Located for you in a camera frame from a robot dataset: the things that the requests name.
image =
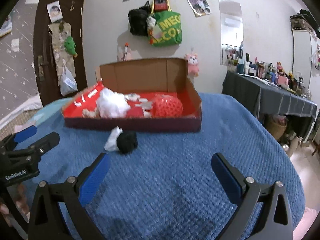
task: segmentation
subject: wall mirror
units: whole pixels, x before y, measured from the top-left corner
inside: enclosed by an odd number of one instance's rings
[[[221,20],[220,65],[227,65],[227,58],[243,57],[243,23],[240,3],[219,0]]]

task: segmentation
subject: green plush toy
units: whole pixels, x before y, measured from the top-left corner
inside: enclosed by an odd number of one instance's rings
[[[73,41],[73,38],[71,36],[68,36],[64,42],[64,46],[66,47],[66,50],[69,54],[73,55],[73,57],[77,57],[78,54],[76,53],[75,47],[76,44]]]

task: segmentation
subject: woven basket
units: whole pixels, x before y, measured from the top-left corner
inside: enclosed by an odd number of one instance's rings
[[[278,123],[276,123],[271,116],[268,116],[266,118],[266,122],[265,122],[265,128],[267,129],[267,131],[276,139],[279,140],[281,138],[281,136],[283,135],[287,124],[282,126]]]

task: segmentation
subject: pink stuffed bear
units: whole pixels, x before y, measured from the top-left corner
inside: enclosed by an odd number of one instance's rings
[[[197,77],[199,75],[198,54],[186,54],[184,58],[188,60],[188,74]]]

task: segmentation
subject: blue blanket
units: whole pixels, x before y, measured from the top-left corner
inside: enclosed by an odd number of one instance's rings
[[[211,169],[221,152],[244,176],[260,183],[284,183],[294,227],[305,198],[299,176],[276,140],[230,96],[201,94],[200,133],[138,133],[138,149],[129,155],[111,152],[111,168],[86,210],[107,239],[214,239],[236,206],[231,204]],[[31,205],[37,184],[64,182],[77,176],[103,152],[109,132],[67,128],[60,112],[38,127],[29,146],[56,131],[60,144],[42,156],[40,175],[25,182]],[[71,219],[62,212],[75,238]],[[253,229],[256,208],[242,238]]]

